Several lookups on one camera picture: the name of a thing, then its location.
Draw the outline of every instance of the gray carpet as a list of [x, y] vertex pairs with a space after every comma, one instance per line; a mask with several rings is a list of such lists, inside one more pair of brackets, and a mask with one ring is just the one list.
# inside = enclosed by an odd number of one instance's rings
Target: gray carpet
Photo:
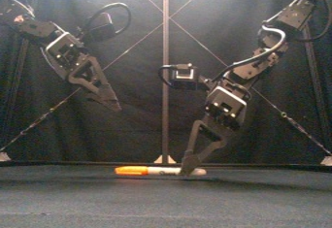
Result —
[[0, 167], [0, 227], [332, 227], [332, 174], [206, 169], [119, 177], [108, 166]]

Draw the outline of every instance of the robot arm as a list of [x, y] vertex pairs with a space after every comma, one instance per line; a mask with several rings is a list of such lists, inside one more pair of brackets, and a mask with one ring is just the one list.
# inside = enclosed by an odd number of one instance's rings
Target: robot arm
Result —
[[[242, 125], [249, 89], [258, 76], [271, 67], [287, 50], [287, 42], [303, 29], [315, 3], [321, 0], [294, 0], [269, 20], [259, 31], [259, 47], [253, 57], [234, 62], [211, 80], [198, 76], [198, 69], [190, 64], [167, 65], [159, 69], [171, 71], [170, 79], [162, 80], [174, 88], [207, 90], [204, 116], [192, 123], [186, 153], [182, 162], [182, 175], [188, 175], [208, 154], [227, 144], [235, 130]], [[211, 144], [194, 152], [196, 135], [208, 138]]]
[[[101, 11], [112, 7], [123, 7], [129, 17], [128, 8], [120, 3], [104, 6]], [[89, 99], [113, 111], [120, 111], [117, 99], [97, 59], [88, 53], [81, 41], [85, 43], [96, 41], [93, 34], [97, 33], [103, 35], [108, 33], [103, 39], [113, 37], [128, 27], [129, 19], [125, 27], [120, 31], [113, 31], [107, 14], [96, 12], [89, 18], [79, 39], [50, 21], [37, 20], [32, 11], [17, 0], [0, 0], [0, 24], [10, 26], [28, 41], [41, 48], [45, 59], [58, 76], [69, 83], [83, 86], [88, 91]]]

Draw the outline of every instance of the black wire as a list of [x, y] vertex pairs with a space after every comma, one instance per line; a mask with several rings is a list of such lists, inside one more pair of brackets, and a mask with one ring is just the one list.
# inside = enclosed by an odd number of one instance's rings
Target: black wire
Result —
[[80, 34], [83, 34], [83, 36], [89, 33], [89, 26], [91, 26], [91, 23], [93, 22], [93, 20], [96, 19], [96, 17], [107, 10], [112, 9], [112, 8], [123, 8], [125, 11], [127, 11], [127, 15], [128, 15], [128, 19], [127, 19], [127, 23], [124, 25], [124, 27], [121, 29], [119, 29], [117, 31], [115, 31], [115, 35], [120, 34], [129, 26], [131, 24], [131, 12], [129, 12], [129, 9], [127, 7], [125, 4], [123, 3], [112, 3], [112, 4], [108, 4], [105, 6], [103, 6], [96, 12], [95, 14], [89, 17], [88, 19], [88, 22], [85, 23], [84, 27], [81, 28], [81, 31], [80, 31]]
[[164, 65], [164, 66], [162, 66], [159, 69], [158, 69], [158, 77], [160, 78], [160, 80], [163, 81], [163, 83], [164, 84], [167, 84], [170, 87], [174, 87], [174, 85], [171, 85], [171, 83], [163, 78], [163, 76], [162, 76], [162, 72], [163, 72], [163, 70], [170, 70], [170, 69], [172, 69], [174, 68], [174, 66], [172, 65]]
[[326, 24], [325, 24], [325, 27], [324, 27], [321, 33], [317, 36], [307, 38], [307, 39], [295, 38], [297, 42], [302, 42], [302, 43], [311, 42], [311, 41], [320, 39], [326, 34], [329, 26], [332, 24], [332, 7], [330, 7], [330, 5], [328, 5], [326, 0], [324, 0], [324, 5], [325, 5], [326, 10], [328, 10], [328, 20], [326, 20]]
[[249, 64], [249, 63], [251, 63], [251, 62], [254, 62], [254, 61], [259, 61], [263, 57], [267, 57], [267, 56], [269, 56], [273, 52], [275, 52], [275, 51], [279, 49], [279, 47], [285, 44], [286, 36], [285, 36], [285, 33], [283, 33], [282, 30], [274, 29], [274, 28], [267, 28], [267, 27], [265, 27], [263, 25], [262, 25], [262, 29], [263, 29], [265, 31], [271, 32], [271, 33], [277, 33], [277, 34], [279, 35], [281, 38], [279, 38], [279, 41], [277, 42], [277, 44], [275, 44], [269, 50], [266, 50], [263, 53], [261, 53], [259, 55], [253, 56], [253, 57], [250, 57], [250, 58], [247, 58], [247, 59], [245, 59], [245, 60], [242, 60], [242, 61], [234, 62], [231, 65], [228, 65], [228, 66], [224, 68], [224, 70], [216, 75], [216, 77], [212, 78], [211, 82], [218, 81], [218, 80], [223, 77], [224, 73], [226, 73], [227, 71], [230, 71], [231, 69], [234, 69], [234, 68], [237, 68], [237, 67], [239, 67], [239, 66], [243, 66], [243, 65], [246, 65], [246, 64]]

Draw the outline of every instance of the orange marker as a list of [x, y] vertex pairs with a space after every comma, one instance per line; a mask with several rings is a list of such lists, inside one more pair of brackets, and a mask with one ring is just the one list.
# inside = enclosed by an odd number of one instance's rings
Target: orange marker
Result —
[[[147, 166], [124, 166], [113, 169], [116, 175], [121, 176], [176, 176], [180, 174], [180, 168], [171, 167], [147, 167]], [[203, 169], [194, 169], [190, 173], [191, 176], [203, 176], [206, 171]]]

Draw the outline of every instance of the black fabric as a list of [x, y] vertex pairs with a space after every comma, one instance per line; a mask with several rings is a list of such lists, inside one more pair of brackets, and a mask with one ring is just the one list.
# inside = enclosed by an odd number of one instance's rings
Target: black fabric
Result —
[[[76, 27], [81, 27], [85, 18], [115, 2], [128, 5], [131, 26], [109, 41], [92, 44], [89, 50], [105, 67], [104, 74], [123, 112], [109, 112], [97, 103], [88, 102], [84, 92], [79, 91], [8, 148], [13, 159], [151, 162], [162, 153], [162, 82], [156, 76], [163, 51], [162, 0], [38, 0], [34, 13], [41, 20], [50, 20], [76, 34]], [[212, 78], [224, 68], [215, 56], [227, 65], [251, 56], [262, 21], [290, 2], [170, 0], [170, 64], [190, 62], [204, 77]], [[111, 18], [120, 28], [125, 13], [115, 10]], [[317, 16], [311, 26], [321, 27], [321, 22]], [[315, 53], [330, 118], [330, 33], [328, 36], [315, 44]], [[6, 100], [18, 46], [10, 42], [14, 34], [5, 27], [1, 27], [2, 37], [1, 99]], [[255, 89], [322, 141], [311, 81], [303, 45], [291, 43]], [[2, 144], [73, 90], [52, 71], [38, 48], [29, 45], [16, 102], [10, 106], [1, 102], [1, 120], [13, 110], [2, 129]], [[251, 94], [245, 124], [227, 147], [211, 155], [210, 162], [318, 163], [324, 156], [321, 150], [279, 117], [257, 92]], [[187, 147], [190, 126], [203, 116], [203, 102], [203, 92], [170, 89], [168, 150], [178, 162]]]

